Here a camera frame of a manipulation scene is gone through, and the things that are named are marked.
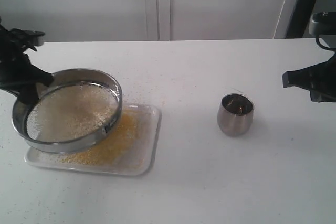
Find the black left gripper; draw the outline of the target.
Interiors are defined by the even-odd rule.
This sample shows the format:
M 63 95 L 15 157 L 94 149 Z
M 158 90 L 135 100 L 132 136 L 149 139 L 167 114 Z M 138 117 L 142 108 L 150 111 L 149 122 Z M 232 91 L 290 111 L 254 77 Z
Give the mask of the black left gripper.
M 39 100 L 36 83 L 49 87 L 54 78 L 31 64 L 25 53 L 27 49 L 34 46 L 22 44 L 10 30 L 1 26 L 1 90 L 18 95 L 23 104 L 35 104 Z

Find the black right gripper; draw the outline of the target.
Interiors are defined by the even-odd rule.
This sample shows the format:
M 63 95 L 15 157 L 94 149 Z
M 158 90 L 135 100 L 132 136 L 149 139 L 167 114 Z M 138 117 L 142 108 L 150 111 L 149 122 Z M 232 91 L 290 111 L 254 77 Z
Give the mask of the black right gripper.
M 335 102 L 335 54 L 320 64 L 282 75 L 284 88 L 311 88 L 312 102 Z

